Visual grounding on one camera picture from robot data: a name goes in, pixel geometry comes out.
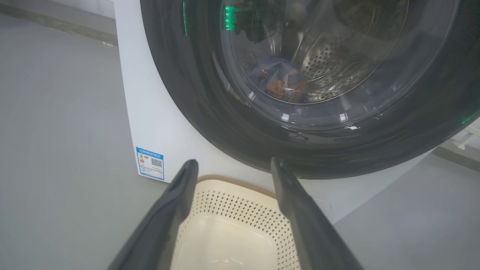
qr code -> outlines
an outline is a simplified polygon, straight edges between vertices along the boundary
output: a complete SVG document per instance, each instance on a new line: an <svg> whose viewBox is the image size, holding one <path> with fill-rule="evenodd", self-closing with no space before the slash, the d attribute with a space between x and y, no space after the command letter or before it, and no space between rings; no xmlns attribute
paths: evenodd
<svg viewBox="0 0 480 270"><path fill-rule="evenodd" d="M156 160L156 159L151 159L151 160L152 160L152 165L162 168L161 160Z"/></svg>

gray floor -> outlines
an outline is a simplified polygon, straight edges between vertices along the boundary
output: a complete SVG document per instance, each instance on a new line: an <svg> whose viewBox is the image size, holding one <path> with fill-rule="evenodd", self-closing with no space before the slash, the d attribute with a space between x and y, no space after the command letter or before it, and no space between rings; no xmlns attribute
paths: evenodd
<svg viewBox="0 0 480 270"><path fill-rule="evenodd" d="M0 269L105 269L165 187L136 172L118 48L0 14Z"/></svg>
<svg viewBox="0 0 480 270"><path fill-rule="evenodd" d="M365 269L476 270L480 172L434 155L335 224Z"/></svg>
<svg viewBox="0 0 480 270"><path fill-rule="evenodd" d="M0 40L0 269L105 269L166 187L136 173L118 49L4 15ZM366 269L476 269L479 179L429 156L336 227Z"/></svg>

clothes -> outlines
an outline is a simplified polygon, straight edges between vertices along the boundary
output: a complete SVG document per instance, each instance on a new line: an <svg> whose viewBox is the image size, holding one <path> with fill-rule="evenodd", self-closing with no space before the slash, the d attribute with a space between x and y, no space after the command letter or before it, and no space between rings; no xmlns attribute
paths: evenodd
<svg viewBox="0 0 480 270"><path fill-rule="evenodd" d="M292 62L268 57L258 61L250 75L251 81L270 96L287 102L298 103L303 94L301 74L293 69Z"/></svg>

blue label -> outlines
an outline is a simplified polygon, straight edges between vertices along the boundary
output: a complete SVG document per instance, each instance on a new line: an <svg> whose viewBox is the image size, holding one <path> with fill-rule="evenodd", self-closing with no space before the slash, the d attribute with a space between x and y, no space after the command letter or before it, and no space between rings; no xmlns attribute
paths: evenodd
<svg viewBox="0 0 480 270"><path fill-rule="evenodd" d="M140 174L164 181L163 155L137 147Z"/></svg>

green led light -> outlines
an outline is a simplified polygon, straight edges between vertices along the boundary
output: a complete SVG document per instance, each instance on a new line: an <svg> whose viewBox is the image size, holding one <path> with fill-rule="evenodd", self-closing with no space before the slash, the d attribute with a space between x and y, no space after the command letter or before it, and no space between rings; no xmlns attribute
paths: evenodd
<svg viewBox="0 0 480 270"><path fill-rule="evenodd" d="M228 31L235 30L235 20L233 17L234 12L234 7L225 6L225 28L227 28Z"/></svg>
<svg viewBox="0 0 480 270"><path fill-rule="evenodd" d="M462 124L465 124L466 122L470 121L470 119L472 119L475 115L477 115L478 113L480 112L480 110L476 111L474 114L472 114L470 117L468 117L467 119L465 119Z"/></svg>
<svg viewBox="0 0 480 270"><path fill-rule="evenodd" d="M185 17L185 1L183 1L183 25L185 26L185 36L187 36L187 18Z"/></svg>

